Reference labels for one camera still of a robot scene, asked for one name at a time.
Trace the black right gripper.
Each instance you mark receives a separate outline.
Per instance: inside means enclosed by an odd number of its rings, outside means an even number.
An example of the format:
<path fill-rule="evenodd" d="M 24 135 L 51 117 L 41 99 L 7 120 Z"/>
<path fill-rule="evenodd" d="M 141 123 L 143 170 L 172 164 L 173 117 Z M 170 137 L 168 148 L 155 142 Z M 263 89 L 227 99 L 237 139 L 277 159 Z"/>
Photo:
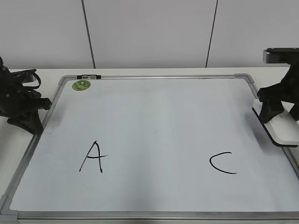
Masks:
<path fill-rule="evenodd" d="M 279 83 L 260 88 L 257 96 L 262 102 L 260 120 L 263 124 L 284 111 L 281 101 L 294 103 L 289 113 L 295 121 L 299 121 L 299 62 L 290 65 Z"/>

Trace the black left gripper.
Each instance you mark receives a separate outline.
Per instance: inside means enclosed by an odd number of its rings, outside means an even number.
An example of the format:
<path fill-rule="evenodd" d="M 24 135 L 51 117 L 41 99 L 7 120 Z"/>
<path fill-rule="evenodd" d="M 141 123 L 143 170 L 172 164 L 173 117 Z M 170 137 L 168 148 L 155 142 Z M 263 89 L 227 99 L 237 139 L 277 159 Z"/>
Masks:
<path fill-rule="evenodd" d="M 3 60 L 0 61 L 0 115 L 10 117 L 8 124 L 31 134 L 43 132 L 38 110 L 26 112 L 27 104 L 36 99 L 40 99 L 41 109 L 51 108 L 51 100 L 41 98 L 41 93 L 36 91 L 40 85 L 41 79 L 36 74 L 36 69 L 10 72 Z"/>

